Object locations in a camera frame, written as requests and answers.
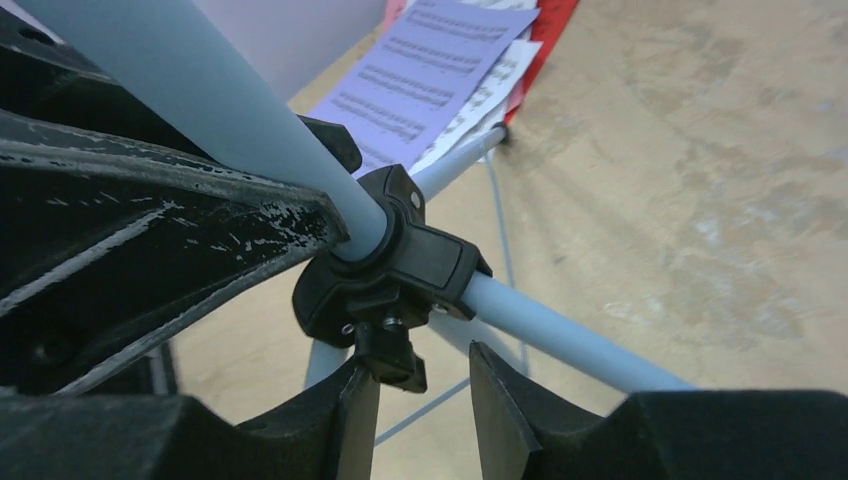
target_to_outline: thin cord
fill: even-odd
[[[492,152],[483,150],[483,142],[480,142],[480,157],[483,158],[483,163],[486,164],[486,169],[489,172],[489,180],[492,184],[492,196],[494,197],[495,202],[495,215],[498,219],[498,232],[501,238],[501,249],[503,250],[503,258],[504,264],[506,265],[506,280],[507,285],[510,287],[515,287],[515,275],[513,273],[512,268],[512,254],[509,249],[509,238],[506,233],[506,220],[504,218],[503,213],[503,203],[501,202],[501,191],[500,187],[498,187],[498,177],[495,175],[495,167],[492,165]],[[527,355],[527,344],[521,342],[519,344],[519,351],[521,354],[521,371],[524,375],[529,375],[530,373],[530,361]],[[457,393],[461,392],[465,389],[465,387],[471,384],[471,379],[469,377],[465,377],[462,381],[454,385],[453,387],[447,389],[444,393],[434,398],[432,401],[419,408],[418,410],[412,412],[409,416],[401,420],[400,422],[392,425],[386,431],[377,436],[374,440],[374,446],[378,446],[386,440],[392,438],[393,436],[400,433],[406,427],[412,425],[416,420],[427,415],[432,412],[436,407],[445,403],[449,398],[453,397]]]

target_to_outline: metal tube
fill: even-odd
[[[436,334],[466,357],[468,356],[468,347],[471,345],[471,342],[484,342],[498,355],[503,357],[507,363],[512,365],[513,368],[522,370],[523,362],[521,359],[498,337],[494,330],[480,320],[474,319],[470,322],[465,322],[448,315],[431,313],[430,323],[428,325]]]
[[[303,389],[329,377],[347,360],[347,349],[336,348],[324,342],[313,340],[312,350],[309,351],[309,366],[306,368],[306,379]]]
[[[472,277],[462,298],[483,322],[622,392],[695,388],[483,274]]]
[[[191,0],[18,0],[227,167],[326,192],[345,260],[371,253],[384,212]]]
[[[424,201],[432,200],[471,165],[474,165],[474,162],[483,158],[486,152],[501,143],[506,135],[506,125],[498,124],[484,133],[481,138],[448,152],[436,163],[413,174],[412,180],[424,194]]]

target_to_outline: beige floor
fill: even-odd
[[[583,0],[513,132],[496,166],[520,290],[699,385],[848,391],[848,4]],[[428,213],[503,272],[482,167]],[[296,276],[180,335],[187,392],[239,421],[299,391]],[[413,341],[430,392],[385,389],[378,430],[466,375],[431,332]],[[532,368],[596,412],[621,399],[542,354]],[[479,478],[468,392],[377,448],[373,477]]]

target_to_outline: purple paper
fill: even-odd
[[[308,115],[347,127],[362,151],[357,176],[409,169],[537,14],[418,0]]]

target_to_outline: black clamp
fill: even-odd
[[[307,336],[339,348],[355,344],[354,356],[375,380],[424,392],[424,361],[412,351],[409,329],[426,325],[433,309],[474,318],[462,295],[474,272],[492,270],[474,244],[424,223],[424,196],[402,166],[359,183],[386,212],[386,234],[358,262],[331,253],[313,258],[295,285],[294,313]]]

